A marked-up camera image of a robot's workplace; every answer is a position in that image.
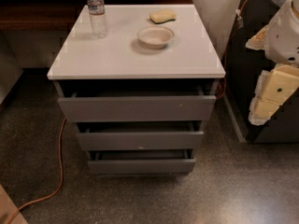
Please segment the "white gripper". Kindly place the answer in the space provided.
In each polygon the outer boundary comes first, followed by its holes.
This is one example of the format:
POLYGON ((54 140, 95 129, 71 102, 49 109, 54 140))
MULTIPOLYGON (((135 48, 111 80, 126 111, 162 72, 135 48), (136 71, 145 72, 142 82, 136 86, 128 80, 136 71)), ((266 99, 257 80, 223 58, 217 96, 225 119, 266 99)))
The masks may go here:
POLYGON ((277 63, 273 70, 263 70, 258 78, 249 106, 252 125, 264 125, 299 88, 298 12, 299 0, 287 0, 268 26, 246 43, 247 49, 265 50, 265 56, 277 63))

